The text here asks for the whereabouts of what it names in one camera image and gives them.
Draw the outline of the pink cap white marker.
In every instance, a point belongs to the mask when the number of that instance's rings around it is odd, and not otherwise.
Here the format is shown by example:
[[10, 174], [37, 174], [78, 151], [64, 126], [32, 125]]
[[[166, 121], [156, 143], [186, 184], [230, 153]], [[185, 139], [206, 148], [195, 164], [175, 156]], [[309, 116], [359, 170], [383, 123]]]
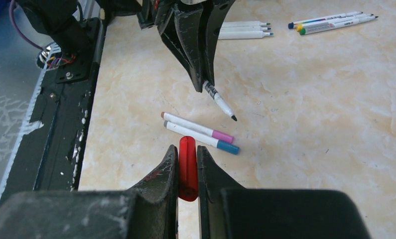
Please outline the pink cap white marker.
[[203, 133], [207, 136], [211, 136], [215, 139], [222, 140], [227, 143], [233, 143], [233, 141], [234, 141], [234, 137], [232, 135], [226, 134], [224, 132], [221, 132], [221, 131], [218, 131], [215, 129], [208, 128], [201, 124], [195, 123], [193, 121], [184, 119], [182, 117], [179, 117], [179, 116], [167, 113], [167, 112], [161, 112], [161, 117], [166, 121], [169, 121], [174, 124], [183, 126], [185, 128]]

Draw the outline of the green end white marker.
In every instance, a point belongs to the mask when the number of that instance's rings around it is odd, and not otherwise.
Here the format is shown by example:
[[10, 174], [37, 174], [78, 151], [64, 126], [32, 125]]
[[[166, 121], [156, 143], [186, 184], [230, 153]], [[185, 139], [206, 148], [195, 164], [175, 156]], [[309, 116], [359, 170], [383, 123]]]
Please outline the green end white marker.
[[352, 26], [352, 25], [356, 25], [356, 24], [360, 24], [360, 23], [369, 22], [369, 21], [375, 20], [377, 18], [378, 18], [378, 16], [374, 16], [374, 15], [364, 16], [364, 17], [348, 17], [347, 20], [343, 19], [340, 21], [326, 22], [326, 23], [320, 23], [318, 25], [302, 27], [299, 31], [299, 34], [300, 35], [309, 35], [309, 34], [313, 34], [313, 33], [329, 31], [329, 30], [333, 30], [333, 29], [338, 29], [338, 28], [348, 27], [348, 26]]

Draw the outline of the red cap white marker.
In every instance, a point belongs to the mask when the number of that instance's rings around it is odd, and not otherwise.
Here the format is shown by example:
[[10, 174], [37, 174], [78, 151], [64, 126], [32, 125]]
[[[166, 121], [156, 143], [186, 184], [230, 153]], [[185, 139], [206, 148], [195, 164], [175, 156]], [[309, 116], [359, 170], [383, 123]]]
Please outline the red cap white marker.
[[231, 107], [226, 103], [226, 101], [209, 81], [204, 82], [203, 88], [226, 115], [228, 115], [234, 121], [237, 121], [237, 118]]

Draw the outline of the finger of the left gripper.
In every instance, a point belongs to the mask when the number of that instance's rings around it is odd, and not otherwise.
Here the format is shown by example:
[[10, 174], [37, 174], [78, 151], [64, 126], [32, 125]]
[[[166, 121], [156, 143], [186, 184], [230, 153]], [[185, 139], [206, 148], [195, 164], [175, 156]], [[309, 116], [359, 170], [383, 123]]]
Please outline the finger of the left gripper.
[[202, 92], [202, 59], [199, 25], [203, 4], [185, 4], [180, 0], [160, 0], [156, 4], [156, 25], [164, 45], [187, 71], [197, 92]]
[[202, 13], [202, 60], [204, 79], [215, 84], [214, 58], [219, 34], [235, 0], [207, 0]]

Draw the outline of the red pen cap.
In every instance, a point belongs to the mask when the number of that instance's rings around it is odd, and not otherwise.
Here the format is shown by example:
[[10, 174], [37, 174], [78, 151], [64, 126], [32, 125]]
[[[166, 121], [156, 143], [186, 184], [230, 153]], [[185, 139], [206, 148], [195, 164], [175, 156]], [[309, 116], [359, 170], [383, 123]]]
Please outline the red pen cap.
[[193, 202], [198, 198], [198, 169], [196, 142], [191, 136], [179, 141], [179, 198]]

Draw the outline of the light blue cap marker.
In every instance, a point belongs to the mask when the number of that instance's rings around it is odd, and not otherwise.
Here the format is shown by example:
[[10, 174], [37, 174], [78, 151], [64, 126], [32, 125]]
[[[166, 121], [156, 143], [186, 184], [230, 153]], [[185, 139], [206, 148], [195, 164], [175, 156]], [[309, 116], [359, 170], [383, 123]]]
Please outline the light blue cap marker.
[[222, 27], [248, 27], [248, 26], [269, 26], [271, 23], [262, 21], [229, 21], [223, 22]]

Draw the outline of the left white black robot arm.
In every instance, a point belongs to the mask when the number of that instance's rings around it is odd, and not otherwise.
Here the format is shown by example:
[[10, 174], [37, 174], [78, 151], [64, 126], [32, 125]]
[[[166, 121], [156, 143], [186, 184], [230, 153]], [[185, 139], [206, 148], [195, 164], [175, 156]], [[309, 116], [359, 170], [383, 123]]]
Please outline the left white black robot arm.
[[[64, 52], [79, 53], [90, 39], [75, 19], [75, 0], [20, 0], [33, 28], [50, 36]], [[219, 33], [231, 0], [100, 0], [104, 23], [116, 16], [136, 15], [141, 28], [156, 26], [164, 45], [187, 71], [194, 89], [213, 84]]]

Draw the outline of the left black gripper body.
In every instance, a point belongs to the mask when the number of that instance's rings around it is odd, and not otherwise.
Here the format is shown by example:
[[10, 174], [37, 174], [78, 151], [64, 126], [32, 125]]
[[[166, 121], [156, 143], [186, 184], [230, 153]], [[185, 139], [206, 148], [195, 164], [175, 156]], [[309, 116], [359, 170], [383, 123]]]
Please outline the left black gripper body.
[[174, 6], [177, 0], [143, 0], [137, 14], [141, 30], [156, 26], [158, 30], [175, 30]]

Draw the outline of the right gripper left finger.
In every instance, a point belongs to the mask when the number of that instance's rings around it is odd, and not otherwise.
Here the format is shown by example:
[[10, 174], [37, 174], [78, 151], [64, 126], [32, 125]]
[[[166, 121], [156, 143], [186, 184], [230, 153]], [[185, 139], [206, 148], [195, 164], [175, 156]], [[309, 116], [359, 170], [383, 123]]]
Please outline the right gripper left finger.
[[175, 239], [178, 152], [126, 190], [37, 191], [0, 208], [0, 239]]

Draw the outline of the teal cap white marker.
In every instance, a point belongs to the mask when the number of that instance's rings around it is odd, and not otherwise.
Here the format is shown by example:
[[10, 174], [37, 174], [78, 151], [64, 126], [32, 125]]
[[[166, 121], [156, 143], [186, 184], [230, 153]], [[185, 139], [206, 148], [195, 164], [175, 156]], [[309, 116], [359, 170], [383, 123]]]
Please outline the teal cap white marker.
[[236, 40], [236, 39], [260, 39], [273, 36], [272, 32], [265, 31], [244, 31], [244, 32], [221, 32], [219, 40]]

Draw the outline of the orange cap white marker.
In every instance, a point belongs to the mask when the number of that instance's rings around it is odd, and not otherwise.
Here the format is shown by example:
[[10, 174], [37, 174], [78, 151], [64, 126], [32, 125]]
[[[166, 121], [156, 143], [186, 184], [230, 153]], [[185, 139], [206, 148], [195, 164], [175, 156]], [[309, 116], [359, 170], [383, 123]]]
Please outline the orange cap white marker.
[[323, 16], [323, 17], [318, 17], [318, 18], [306, 19], [306, 20], [301, 20], [301, 21], [295, 21], [295, 22], [289, 23], [287, 27], [288, 27], [288, 29], [294, 29], [299, 24], [313, 23], [313, 22], [319, 22], [319, 21], [324, 21], [324, 20], [331, 20], [331, 19], [335, 19], [335, 18], [355, 16], [355, 15], [359, 15], [362, 13], [363, 13], [363, 11], [354, 11], [354, 12], [340, 13], [340, 14], [328, 15], [328, 16]]

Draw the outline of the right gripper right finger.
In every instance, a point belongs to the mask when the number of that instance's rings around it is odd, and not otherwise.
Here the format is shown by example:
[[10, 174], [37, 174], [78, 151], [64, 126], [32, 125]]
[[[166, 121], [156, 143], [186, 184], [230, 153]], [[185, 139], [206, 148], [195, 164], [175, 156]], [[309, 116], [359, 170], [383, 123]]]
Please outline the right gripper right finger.
[[197, 148], [203, 239], [368, 239], [351, 198], [336, 190], [247, 189]]

